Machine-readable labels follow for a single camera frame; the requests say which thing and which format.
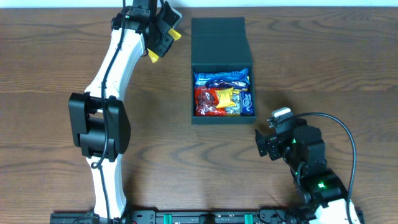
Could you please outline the large yellow candy wrapper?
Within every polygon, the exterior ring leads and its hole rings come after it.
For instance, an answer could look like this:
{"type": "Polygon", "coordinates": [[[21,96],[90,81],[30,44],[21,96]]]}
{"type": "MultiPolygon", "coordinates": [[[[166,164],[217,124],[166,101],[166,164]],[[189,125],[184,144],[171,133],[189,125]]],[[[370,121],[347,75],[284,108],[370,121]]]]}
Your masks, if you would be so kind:
{"type": "Polygon", "coordinates": [[[173,28],[170,28],[167,33],[161,33],[155,44],[147,48],[152,63],[156,63],[158,59],[163,57],[171,48],[173,41],[180,38],[181,34],[173,28]]]}

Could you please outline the small yellow candy wrapper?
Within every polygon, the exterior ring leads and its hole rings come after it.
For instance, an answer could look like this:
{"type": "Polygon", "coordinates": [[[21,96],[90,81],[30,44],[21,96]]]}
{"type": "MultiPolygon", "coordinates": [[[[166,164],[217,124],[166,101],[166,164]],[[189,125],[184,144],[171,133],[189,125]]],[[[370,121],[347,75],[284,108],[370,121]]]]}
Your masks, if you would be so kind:
{"type": "Polygon", "coordinates": [[[216,106],[217,108],[236,106],[236,103],[233,101],[233,88],[216,90],[216,95],[219,101],[216,106]]]}

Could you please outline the blue Eclipse gum pack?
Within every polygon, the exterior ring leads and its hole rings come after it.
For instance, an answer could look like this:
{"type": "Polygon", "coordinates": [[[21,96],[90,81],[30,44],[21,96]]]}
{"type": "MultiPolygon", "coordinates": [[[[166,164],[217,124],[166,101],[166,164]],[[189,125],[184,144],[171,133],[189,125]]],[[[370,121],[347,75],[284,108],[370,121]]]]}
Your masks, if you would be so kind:
{"type": "Polygon", "coordinates": [[[241,115],[252,116],[254,114],[253,102],[251,93],[248,91],[242,91],[241,97],[241,115]]]}

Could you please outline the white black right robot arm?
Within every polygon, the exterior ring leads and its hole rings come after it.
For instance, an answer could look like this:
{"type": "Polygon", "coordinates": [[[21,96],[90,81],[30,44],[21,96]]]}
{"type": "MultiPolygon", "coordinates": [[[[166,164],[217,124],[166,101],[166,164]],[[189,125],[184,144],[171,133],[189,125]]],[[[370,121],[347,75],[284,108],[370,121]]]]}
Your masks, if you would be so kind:
{"type": "Polygon", "coordinates": [[[256,131],[260,156],[283,159],[289,166],[302,203],[285,211],[284,223],[362,223],[351,200],[353,187],[327,167],[326,145],[319,128],[307,123],[308,113],[294,115],[283,107],[268,119],[274,134],[256,131]]]}

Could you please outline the yellow seed snack bag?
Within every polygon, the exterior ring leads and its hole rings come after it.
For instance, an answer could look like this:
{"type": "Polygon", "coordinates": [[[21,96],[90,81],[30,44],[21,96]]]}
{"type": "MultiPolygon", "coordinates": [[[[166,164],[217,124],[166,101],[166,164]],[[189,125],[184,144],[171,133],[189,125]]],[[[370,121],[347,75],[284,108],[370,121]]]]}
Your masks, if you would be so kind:
{"type": "Polygon", "coordinates": [[[242,96],[239,90],[232,91],[231,101],[234,105],[227,106],[225,111],[227,112],[228,116],[239,116],[242,112],[242,96]]]}

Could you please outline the dark blue snack bar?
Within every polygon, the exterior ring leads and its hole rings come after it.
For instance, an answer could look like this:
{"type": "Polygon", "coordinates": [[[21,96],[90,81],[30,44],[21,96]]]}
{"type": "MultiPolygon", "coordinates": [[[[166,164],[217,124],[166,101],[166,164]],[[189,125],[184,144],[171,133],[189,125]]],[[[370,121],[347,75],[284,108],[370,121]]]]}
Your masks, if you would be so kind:
{"type": "Polygon", "coordinates": [[[205,86],[207,88],[217,88],[217,89],[228,89],[234,88],[236,90],[246,91],[249,85],[242,81],[232,81],[232,80],[213,80],[206,82],[205,86]]]}

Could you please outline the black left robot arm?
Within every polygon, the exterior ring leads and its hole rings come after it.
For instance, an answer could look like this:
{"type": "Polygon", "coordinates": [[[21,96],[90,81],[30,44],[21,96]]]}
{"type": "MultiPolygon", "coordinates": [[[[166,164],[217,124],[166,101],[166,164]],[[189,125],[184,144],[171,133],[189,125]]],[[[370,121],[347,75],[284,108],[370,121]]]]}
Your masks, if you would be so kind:
{"type": "Polygon", "coordinates": [[[73,143],[90,165],[95,206],[75,223],[129,223],[123,190],[122,159],[131,126],[124,97],[140,58],[163,57],[181,35],[182,15],[167,1],[136,0],[123,4],[111,20],[111,42],[93,81],[68,101],[73,143]]]}

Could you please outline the blue wafer bar packet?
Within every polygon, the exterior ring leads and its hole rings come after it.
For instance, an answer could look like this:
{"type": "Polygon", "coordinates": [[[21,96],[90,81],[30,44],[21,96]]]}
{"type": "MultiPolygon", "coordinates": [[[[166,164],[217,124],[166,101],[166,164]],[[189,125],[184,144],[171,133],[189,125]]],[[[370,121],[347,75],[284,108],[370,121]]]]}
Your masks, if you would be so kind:
{"type": "Polygon", "coordinates": [[[194,73],[195,86],[205,86],[215,80],[239,81],[249,84],[249,69],[218,73],[194,73]]]}

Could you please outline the red Hacks candy bag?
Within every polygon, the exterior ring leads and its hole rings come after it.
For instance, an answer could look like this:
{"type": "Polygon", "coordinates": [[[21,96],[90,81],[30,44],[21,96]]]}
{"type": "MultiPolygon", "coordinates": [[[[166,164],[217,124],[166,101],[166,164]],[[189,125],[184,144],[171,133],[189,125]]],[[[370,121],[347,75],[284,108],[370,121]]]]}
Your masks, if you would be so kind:
{"type": "Polygon", "coordinates": [[[220,102],[216,90],[198,87],[194,90],[195,116],[226,116],[224,108],[217,108],[220,102]]]}

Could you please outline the dark green box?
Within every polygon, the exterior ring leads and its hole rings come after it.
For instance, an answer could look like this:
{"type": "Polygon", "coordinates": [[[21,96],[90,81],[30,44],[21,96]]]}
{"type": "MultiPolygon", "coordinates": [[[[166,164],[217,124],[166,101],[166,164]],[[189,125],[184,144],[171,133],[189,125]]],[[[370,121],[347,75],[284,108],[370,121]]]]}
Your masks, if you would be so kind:
{"type": "Polygon", "coordinates": [[[248,69],[249,92],[256,109],[253,59],[244,17],[192,19],[192,73],[217,73],[248,69]]]}

